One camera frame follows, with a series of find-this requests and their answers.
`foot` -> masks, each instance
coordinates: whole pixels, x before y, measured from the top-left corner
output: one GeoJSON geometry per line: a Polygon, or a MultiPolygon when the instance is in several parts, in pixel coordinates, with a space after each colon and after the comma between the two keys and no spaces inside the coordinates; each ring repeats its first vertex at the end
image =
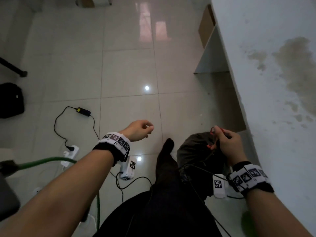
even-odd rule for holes
{"type": "Polygon", "coordinates": [[[170,154],[171,151],[173,150],[173,147],[174,147],[174,141],[168,138],[166,142],[163,144],[161,153],[170,154]]]}

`hand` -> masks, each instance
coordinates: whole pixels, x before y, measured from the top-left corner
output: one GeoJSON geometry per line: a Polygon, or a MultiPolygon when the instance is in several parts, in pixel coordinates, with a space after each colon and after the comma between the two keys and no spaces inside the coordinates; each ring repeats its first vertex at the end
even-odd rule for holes
{"type": "Polygon", "coordinates": [[[131,142],[134,142],[147,138],[153,130],[154,125],[148,120],[136,120],[124,130],[119,131],[119,133],[125,135],[131,142]]]}
{"type": "MultiPolygon", "coordinates": [[[[216,141],[219,139],[220,149],[223,154],[227,156],[228,162],[231,166],[241,161],[248,160],[244,153],[241,137],[239,134],[229,130],[224,130],[225,133],[228,133],[232,137],[231,139],[228,139],[218,126],[214,126],[214,129],[216,141]]],[[[216,144],[211,146],[211,150],[214,150],[216,148],[216,144]]]]}

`white tracking module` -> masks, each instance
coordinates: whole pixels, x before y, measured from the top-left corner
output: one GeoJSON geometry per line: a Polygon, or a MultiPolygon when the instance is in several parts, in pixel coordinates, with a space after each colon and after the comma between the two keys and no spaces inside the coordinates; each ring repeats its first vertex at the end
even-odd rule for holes
{"type": "MultiPolygon", "coordinates": [[[[74,159],[76,157],[76,155],[78,154],[79,151],[79,147],[72,145],[71,147],[74,148],[73,151],[64,151],[64,157],[66,158],[70,158],[70,159],[74,159]]],[[[69,162],[68,161],[61,161],[60,162],[63,166],[68,167],[69,166],[69,162]]]]}
{"type": "MultiPolygon", "coordinates": [[[[226,177],[222,174],[216,174],[219,177],[226,179],[226,177]]],[[[215,198],[223,199],[226,198],[226,188],[225,188],[225,181],[223,179],[218,178],[217,176],[213,175],[213,191],[215,198]]]]}
{"type": "Polygon", "coordinates": [[[123,172],[123,174],[120,175],[120,178],[123,180],[133,179],[137,163],[136,157],[129,156],[126,159],[126,162],[118,161],[118,163],[121,165],[120,172],[123,172]]]}

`forearm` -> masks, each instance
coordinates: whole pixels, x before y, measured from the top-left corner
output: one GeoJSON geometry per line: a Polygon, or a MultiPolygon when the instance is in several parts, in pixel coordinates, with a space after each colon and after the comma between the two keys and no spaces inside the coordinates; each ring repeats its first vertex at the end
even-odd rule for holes
{"type": "Polygon", "coordinates": [[[71,236],[113,165],[113,155],[93,150],[47,185],[14,215],[4,236],[71,236]]]}
{"type": "Polygon", "coordinates": [[[260,237],[312,237],[274,193],[254,189],[246,200],[260,237]]]}

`wristband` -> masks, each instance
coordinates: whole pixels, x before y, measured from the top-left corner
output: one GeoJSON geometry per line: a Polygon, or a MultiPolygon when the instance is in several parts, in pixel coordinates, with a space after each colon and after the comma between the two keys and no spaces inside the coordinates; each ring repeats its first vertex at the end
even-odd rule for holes
{"type": "Polygon", "coordinates": [[[131,142],[123,134],[117,132],[107,133],[98,144],[93,148],[93,150],[108,150],[112,153],[114,157],[113,166],[118,161],[125,162],[128,153],[130,151],[131,142]]]}
{"type": "Polygon", "coordinates": [[[227,180],[235,191],[243,196],[253,189],[274,193],[269,178],[260,166],[243,161],[235,164],[233,170],[235,171],[227,176],[227,180]]]}

